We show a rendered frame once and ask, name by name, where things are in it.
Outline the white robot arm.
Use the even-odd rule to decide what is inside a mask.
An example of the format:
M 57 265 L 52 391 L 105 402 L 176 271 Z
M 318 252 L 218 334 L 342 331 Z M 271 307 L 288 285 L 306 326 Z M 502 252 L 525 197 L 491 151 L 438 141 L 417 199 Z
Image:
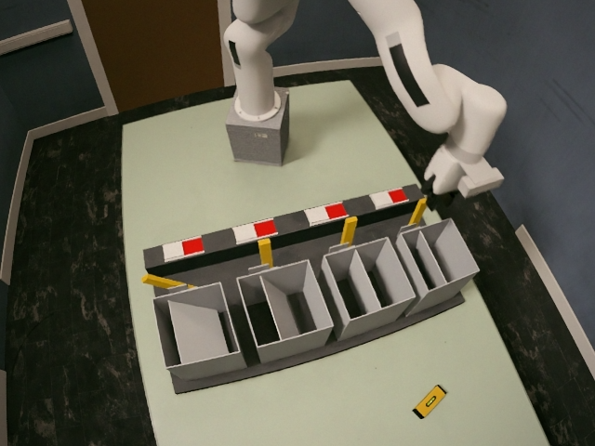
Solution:
M 452 131 L 447 148 L 468 175 L 459 186 L 465 199 L 500 188 L 505 179 L 484 156 L 508 112 L 504 97 L 451 67 L 432 67 L 415 0 L 349 1 L 377 39 L 390 82 L 413 119 L 431 134 Z M 224 43 L 238 90 L 234 107 L 247 122 L 265 122 L 280 110 L 272 59 L 265 50 L 291 27 L 298 4 L 232 1 L 237 20 L 224 33 Z

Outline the yellow pocket level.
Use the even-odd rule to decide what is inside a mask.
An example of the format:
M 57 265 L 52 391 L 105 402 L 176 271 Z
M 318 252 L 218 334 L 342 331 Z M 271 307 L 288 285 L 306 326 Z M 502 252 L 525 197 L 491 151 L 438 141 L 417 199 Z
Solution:
M 445 394 L 446 392 L 439 385 L 435 386 L 412 411 L 419 419 L 423 419 Z

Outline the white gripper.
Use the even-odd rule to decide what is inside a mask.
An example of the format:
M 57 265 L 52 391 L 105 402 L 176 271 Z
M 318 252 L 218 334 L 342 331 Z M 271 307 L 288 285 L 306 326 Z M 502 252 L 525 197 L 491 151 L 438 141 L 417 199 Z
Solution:
M 458 187 L 468 177 L 460 163 L 448 150 L 447 143 L 434 158 L 426 174 L 429 182 L 421 189 L 423 195 L 429 196 L 426 203 L 432 213 L 436 212 L 441 198 L 449 209 L 460 194 Z

